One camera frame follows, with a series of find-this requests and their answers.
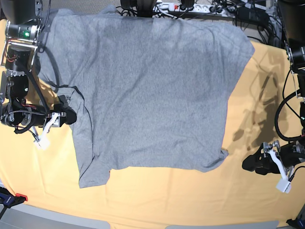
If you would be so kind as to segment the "black robot base post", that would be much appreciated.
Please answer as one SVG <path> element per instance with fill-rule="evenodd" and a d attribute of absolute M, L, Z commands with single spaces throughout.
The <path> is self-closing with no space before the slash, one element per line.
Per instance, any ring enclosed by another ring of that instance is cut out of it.
<path fill-rule="evenodd" d="M 135 7 L 138 17 L 151 18 L 153 16 L 153 8 L 156 0 L 136 0 Z"/>

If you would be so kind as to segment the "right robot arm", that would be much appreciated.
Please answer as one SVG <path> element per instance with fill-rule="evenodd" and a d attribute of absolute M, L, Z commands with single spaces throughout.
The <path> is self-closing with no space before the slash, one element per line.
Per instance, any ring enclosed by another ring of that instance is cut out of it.
<path fill-rule="evenodd" d="M 52 127 L 71 125 L 77 116 L 56 104 L 50 109 L 36 82 L 32 67 L 39 36 L 48 23 L 42 17 L 41 0 L 2 0 L 0 18 L 6 20 L 0 65 L 5 68 L 0 81 L 0 121 L 16 134 L 30 132 L 36 143 L 45 140 Z"/>

